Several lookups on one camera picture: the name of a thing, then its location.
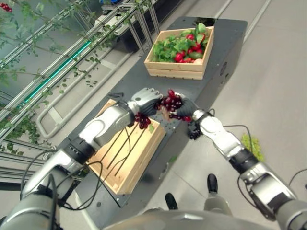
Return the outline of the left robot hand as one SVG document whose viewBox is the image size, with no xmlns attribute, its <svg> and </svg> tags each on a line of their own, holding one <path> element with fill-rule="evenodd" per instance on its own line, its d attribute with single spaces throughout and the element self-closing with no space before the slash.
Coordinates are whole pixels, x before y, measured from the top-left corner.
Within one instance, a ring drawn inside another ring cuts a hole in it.
<svg viewBox="0 0 307 230">
<path fill-rule="evenodd" d="M 128 101 L 128 107 L 135 115 L 141 113 L 145 116 L 152 116 L 156 114 L 155 106 L 162 97 L 163 95 L 154 88 L 143 88 Z"/>
</svg>

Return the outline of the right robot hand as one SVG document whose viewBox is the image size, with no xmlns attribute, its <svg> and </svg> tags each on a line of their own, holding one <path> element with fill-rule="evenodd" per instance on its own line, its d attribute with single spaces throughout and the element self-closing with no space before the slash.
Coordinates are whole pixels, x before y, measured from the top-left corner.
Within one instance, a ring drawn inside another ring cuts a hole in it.
<svg viewBox="0 0 307 230">
<path fill-rule="evenodd" d="M 200 108 L 188 97 L 182 93 L 177 93 L 180 96 L 182 105 L 176 109 L 176 115 L 178 116 L 189 116 L 193 121 L 196 121 L 194 113 Z"/>
</svg>

